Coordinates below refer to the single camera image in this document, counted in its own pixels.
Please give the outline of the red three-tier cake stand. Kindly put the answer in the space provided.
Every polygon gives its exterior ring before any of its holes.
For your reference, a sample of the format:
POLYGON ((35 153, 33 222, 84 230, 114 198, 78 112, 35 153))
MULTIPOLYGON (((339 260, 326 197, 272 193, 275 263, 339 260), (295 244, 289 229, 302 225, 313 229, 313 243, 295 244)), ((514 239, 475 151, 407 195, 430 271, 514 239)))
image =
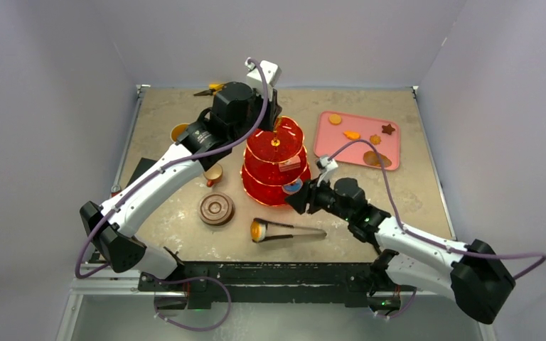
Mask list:
POLYGON ((274 131, 256 130, 247 140, 243 153, 240 177, 244 191, 256 202, 279 207, 285 205, 289 195, 282 186, 302 179, 311 179, 311 168, 304 145, 304 133, 299 125, 289 117, 277 119, 274 131), (299 156, 301 167, 282 173, 278 164, 299 156))

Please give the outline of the blue frosted donut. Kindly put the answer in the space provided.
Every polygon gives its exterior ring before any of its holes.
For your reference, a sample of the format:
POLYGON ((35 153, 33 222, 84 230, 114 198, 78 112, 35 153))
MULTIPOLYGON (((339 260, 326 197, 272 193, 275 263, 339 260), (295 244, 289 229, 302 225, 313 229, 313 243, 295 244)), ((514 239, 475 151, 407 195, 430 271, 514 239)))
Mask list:
POLYGON ((287 195, 292 195, 294 193, 297 193, 303 186, 304 182, 302 179, 297 179, 296 181, 283 185, 282 190, 287 195))

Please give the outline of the black serving tongs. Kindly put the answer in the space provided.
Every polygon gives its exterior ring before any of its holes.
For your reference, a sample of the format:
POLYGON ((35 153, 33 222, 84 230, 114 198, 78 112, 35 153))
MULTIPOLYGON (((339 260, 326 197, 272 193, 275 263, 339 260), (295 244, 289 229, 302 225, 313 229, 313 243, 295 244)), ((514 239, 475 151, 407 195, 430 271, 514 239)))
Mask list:
POLYGON ((253 220, 261 220, 262 222, 267 223, 266 237, 262 242, 270 242, 282 239, 296 239, 302 237, 318 239, 324 239, 327 237, 327 232, 325 230, 315 227, 305 227, 293 224, 285 224, 281 222, 273 222, 262 218, 254 218, 253 220))

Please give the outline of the pink serving tray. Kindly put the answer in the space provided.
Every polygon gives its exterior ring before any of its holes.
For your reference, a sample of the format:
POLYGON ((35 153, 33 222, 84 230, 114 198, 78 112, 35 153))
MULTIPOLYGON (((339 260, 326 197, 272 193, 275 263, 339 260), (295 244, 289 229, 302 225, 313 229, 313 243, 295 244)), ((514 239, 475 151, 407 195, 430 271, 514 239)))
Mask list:
POLYGON ((335 157, 338 162, 379 169, 363 162, 363 154, 367 151, 374 151, 387 156, 392 161, 389 168, 384 167, 385 170, 395 171, 400 166, 401 131, 397 123, 386 119, 355 114, 332 111, 322 112, 316 125, 314 155, 318 157, 330 156, 348 143, 351 145, 335 157), (330 124, 328 121, 330 114, 342 116, 341 124, 330 124), (391 124, 396 128, 392 136, 382 133, 382 125, 386 124, 391 124), (360 139, 350 141, 343 135, 344 131, 357 131, 360 134, 360 139), (382 142, 377 146, 369 141, 370 136, 375 134, 382 139, 382 142))

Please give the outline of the yellow frosted donut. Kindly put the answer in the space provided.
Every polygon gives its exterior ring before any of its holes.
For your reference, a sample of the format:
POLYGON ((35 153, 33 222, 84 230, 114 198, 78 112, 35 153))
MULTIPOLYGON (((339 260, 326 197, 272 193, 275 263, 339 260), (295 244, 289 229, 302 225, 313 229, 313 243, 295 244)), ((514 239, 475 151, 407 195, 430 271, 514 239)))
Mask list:
POLYGON ((250 236, 254 243, 262 242, 267 233, 267 223, 261 220, 253 220, 250 224, 250 236))

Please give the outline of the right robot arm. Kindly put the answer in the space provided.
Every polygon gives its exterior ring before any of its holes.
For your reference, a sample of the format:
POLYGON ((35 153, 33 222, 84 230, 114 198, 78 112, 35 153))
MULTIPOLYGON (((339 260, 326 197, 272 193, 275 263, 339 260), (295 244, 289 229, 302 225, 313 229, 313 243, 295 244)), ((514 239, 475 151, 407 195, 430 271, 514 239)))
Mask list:
POLYGON ((514 277, 489 244, 479 239, 465 244, 399 224, 370 204, 353 178, 334 184, 309 180, 285 201, 299 214, 323 210, 341 218, 357 240, 389 250, 392 256, 370 271, 378 288, 395 283, 434 292, 487 325, 515 288, 514 277))

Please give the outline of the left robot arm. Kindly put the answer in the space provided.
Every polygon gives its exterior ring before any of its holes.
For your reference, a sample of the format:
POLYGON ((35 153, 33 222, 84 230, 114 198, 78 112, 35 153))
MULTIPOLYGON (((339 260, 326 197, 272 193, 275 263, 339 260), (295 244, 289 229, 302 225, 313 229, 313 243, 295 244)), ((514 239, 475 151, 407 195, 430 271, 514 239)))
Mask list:
POLYGON ((256 129, 271 131, 281 107, 277 90, 264 96, 229 82, 170 145, 165 154, 122 192, 101 204, 86 202, 80 216, 89 243, 116 273, 136 269, 156 277, 167 291, 183 283, 180 259, 169 249, 142 242, 136 233, 177 190, 229 155, 256 129))

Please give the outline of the pink layered cake slice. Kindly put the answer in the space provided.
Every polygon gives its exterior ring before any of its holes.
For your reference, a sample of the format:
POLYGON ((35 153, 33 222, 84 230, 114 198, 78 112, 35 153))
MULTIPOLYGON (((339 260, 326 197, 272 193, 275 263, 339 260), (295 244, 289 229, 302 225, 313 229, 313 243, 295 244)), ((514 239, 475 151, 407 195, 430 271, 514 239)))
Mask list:
POLYGON ((279 171, 282 173, 293 171, 301 167, 301 159, 299 156, 293 156, 287 161, 278 164, 279 171))

